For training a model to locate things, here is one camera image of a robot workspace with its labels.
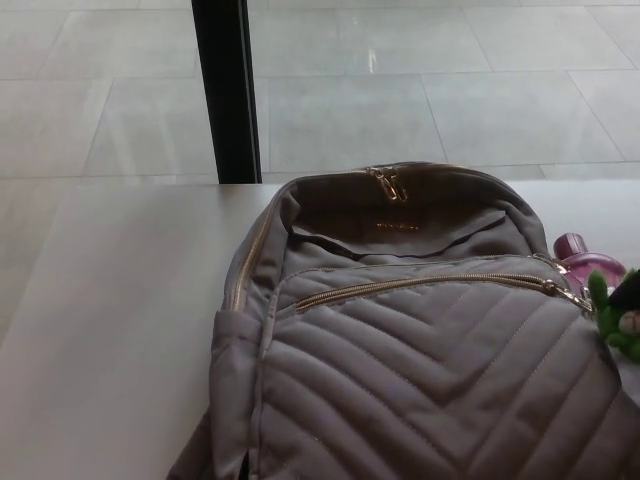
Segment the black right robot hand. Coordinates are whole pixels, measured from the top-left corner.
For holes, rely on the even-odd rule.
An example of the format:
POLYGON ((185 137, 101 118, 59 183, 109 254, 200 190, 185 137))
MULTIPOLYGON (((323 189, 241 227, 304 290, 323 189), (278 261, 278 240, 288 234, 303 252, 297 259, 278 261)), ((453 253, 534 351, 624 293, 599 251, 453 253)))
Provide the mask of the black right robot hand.
POLYGON ((639 308, 638 270, 629 270, 621 283, 610 292, 608 301, 615 308, 634 310, 639 308))

